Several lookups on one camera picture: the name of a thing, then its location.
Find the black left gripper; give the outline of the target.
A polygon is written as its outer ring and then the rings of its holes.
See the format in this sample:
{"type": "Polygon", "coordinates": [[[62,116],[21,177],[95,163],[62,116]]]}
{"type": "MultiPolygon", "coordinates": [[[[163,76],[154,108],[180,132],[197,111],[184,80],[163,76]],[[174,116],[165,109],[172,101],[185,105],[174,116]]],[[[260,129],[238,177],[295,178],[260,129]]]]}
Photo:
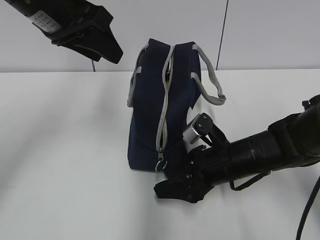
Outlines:
{"type": "Polygon", "coordinates": [[[123,50],[115,39],[110,24],[113,16],[101,5],[87,0],[36,0],[31,16],[34,26],[53,45],[79,53],[95,62],[101,58],[119,63],[123,50]],[[70,44],[87,38],[87,48],[70,44]]]}

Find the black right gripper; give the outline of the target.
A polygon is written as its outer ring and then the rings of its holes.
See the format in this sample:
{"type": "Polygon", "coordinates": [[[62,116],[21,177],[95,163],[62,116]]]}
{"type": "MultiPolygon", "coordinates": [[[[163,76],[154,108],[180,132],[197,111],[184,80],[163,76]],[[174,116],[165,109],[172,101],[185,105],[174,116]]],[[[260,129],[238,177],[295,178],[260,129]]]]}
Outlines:
{"type": "Polygon", "coordinates": [[[177,143],[166,149],[164,174],[168,180],[154,186],[156,196],[195,204],[214,187],[230,183],[230,147],[230,144],[221,147],[199,145],[188,153],[184,143],[177,143]]]}

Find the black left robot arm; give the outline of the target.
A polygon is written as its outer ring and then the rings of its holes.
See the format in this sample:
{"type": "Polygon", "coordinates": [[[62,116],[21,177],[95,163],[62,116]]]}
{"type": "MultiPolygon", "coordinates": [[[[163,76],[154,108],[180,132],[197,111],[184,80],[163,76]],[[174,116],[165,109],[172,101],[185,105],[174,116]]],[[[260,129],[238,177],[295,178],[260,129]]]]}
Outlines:
{"type": "Polygon", "coordinates": [[[123,50],[112,30],[113,16],[87,0],[9,0],[53,45],[73,50],[92,61],[118,64],[123,50]]]}

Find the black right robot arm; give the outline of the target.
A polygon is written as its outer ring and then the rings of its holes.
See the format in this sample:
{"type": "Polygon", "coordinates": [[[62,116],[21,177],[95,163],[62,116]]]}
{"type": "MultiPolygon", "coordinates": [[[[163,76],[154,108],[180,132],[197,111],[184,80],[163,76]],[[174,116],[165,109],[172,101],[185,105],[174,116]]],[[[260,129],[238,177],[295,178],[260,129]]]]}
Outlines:
{"type": "Polygon", "coordinates": [[[129,82],[127,159],[132,170],[165,173],[154,187],[158,198],[196,203],[217,185],[241,191],[273,171],[320,161],[319,96],[303,101],[303,112],[234,142],[206,113],[187,122],[199,98],[214,106],[226,102],[202,48],[149,39],[129,82]]]}

